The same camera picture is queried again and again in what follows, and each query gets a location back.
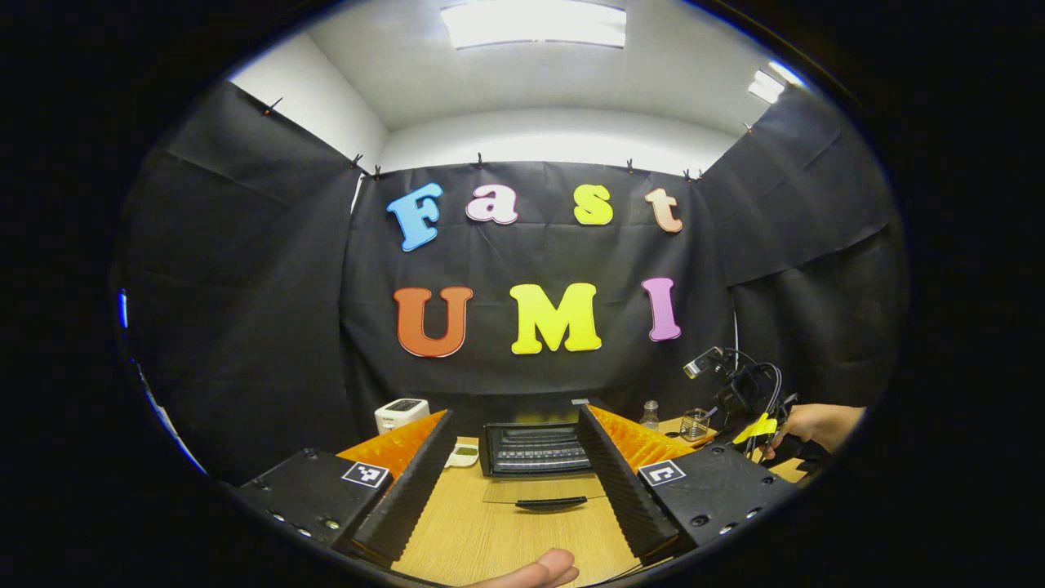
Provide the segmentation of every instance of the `wooden table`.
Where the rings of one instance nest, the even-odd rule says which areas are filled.
[[[660,430],[677,431],[679,421],[664,422]],[[681,438],[675,441],[689,445]],[[479,442],[459,438],[459,443]],[[799,463],[792,460],[773,472],[797,481],[804,475],[794,469]],[[478,463],[443,470],[402,558],[392,569],[462,586],[515,570],[552,547],[575,556],[580,575],[566,586],[596,584],[638,566],[604,493],[566,511],[535,513],[511,503],[485,502],[491,484]]]

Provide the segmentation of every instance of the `black fabric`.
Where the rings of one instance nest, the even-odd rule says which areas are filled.
[[[341,451],[374,434],[402,397],[434,410],[491,397],[599,398],[637,420],[710,406],[681,367],[735,343],[781,367],[803,402],[865,404],[885,385],[905,308],[899,222],[858,135],[786,91],[701,181],[622,167],[511,162],[365,178],[321,140],[225,84],[146,163],[123,248],[131,337],[157,399],[215,476],[241,484],[305,446]],[[440,184],[438,236],[410,252],[387,205]],[[517,193],[509,225],[465,215],[472,190]],[[608,188],[613,218],[574,216],[580,184]],[[680,232],[644,195],[675,197]],[[679,338],[653,343],[642,281],[670,277]],[[597,287],[602,348],[516,356],[510,288],[558,305]],[[464,346],[419,358],[396,336],[399,287],[425,287],[425,332],[446,327],[439,290],[463,285]]]
[[[233,485],[353,437],[338,300],[358,170],[231,83],[154,152],[119,284],[157,401]]]
[[[437,198],[439,234],[403,252],[402,231],[386,207],[428,182],[444,190]],[[504,184],[516,191],[517,220],[498,225],[466,216],[472,190],[484,184]],[[573,194],[581,184],[609,190],[609,224],[578,222]],[[674,211],[683,228],[677,233],[661,229],[644,199],[658,187],[678,201]],[[677,175],[541,162],[396,171],[364,179],[350,232],[341,321],[352,343],[349,387],[372,391],[362,397],[373,399],[366,410],[399,397],[452,408],[490,395],[542,395],[599,397],[616,413],[636,420],[643,403],[655,399],[661,415],[680,415],[712,394],[688,380],[681,367],[699,351],[733,340],[732,302],[711,216],[695,184]],[[682,333],[677,339],[653,343],[642,281],[660,276],[675,282],[671,297]],[[536,355],[514,355],[518,315],[510,288],[539,284],[558,305],[575,282],[597,288],[594,311],[602,348],[568,352],[560,347],[552,352],[545,346]],[[425,332],[438,338],[446,329],[446,305],[439,290],[451,285],[473,290],[463,347],[446,358],[411,355],[396,336],[393,292],[407,286],[433,292],[425,308]]]
[[[730,288],[740,346],[799,404],[868,406],[888,385],[907,312],[899,227]]]
[[[856,128],[789,87],[700,182],[742,351],[798,402],[867,406],[886,389],[909,279],[891,190]]]
[[[699,185],[729,285],[866,238],[892,207],[856,130],[829,102],[790,86]]]

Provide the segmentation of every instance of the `ceiling light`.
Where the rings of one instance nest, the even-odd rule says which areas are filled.
[[[780,97],[780,92],[773,92],[766,86],[759,84],[758,81],[751,81],[751,85],[747,87],[747,91],[759,96],[760,98],[766,100],[769,103],[774,103],[776,98]]]
[[[784,91],[783,84],[773,79],[768,73],[762,70],[754,72],[754,83],[765,86],[767,90],[774,94],[780,94]]]
[[[780,73],[781,77],[787,79],[788,84],[793,84],[795,86],[803,86],[803,87],[805,86],[805,84],[803,84],[802,79],[799,79],[797,75],[792,73],[790,69],[782,66],[781,64],[776,62],[769,62],[769,67],[773,68],[773,71],[775,71],[776,73]]]
[[[454,47],[565,41],[624,47],[624,10],[574,0],[482,0],[443,8]]]

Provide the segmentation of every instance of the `white ceiling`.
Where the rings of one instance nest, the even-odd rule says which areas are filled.
[[[636,112],[740,136],[768,108],[747,92],[772,58],[680,0],[601,0],[627,13],[624,49],[513,43],[454,49],[457,0],[366,0],[308,33],[389,127],[505,109]]]

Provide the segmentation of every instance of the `clip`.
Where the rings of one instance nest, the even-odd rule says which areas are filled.
[[[271,107],[264,109],[264,112],[261,113],[261,116],[269,116],[270,114],[272,114],[272,109],[276,108],[276,104],[278,104],[282,100],[283,96],[280,96],[278,100],[272,102]]]

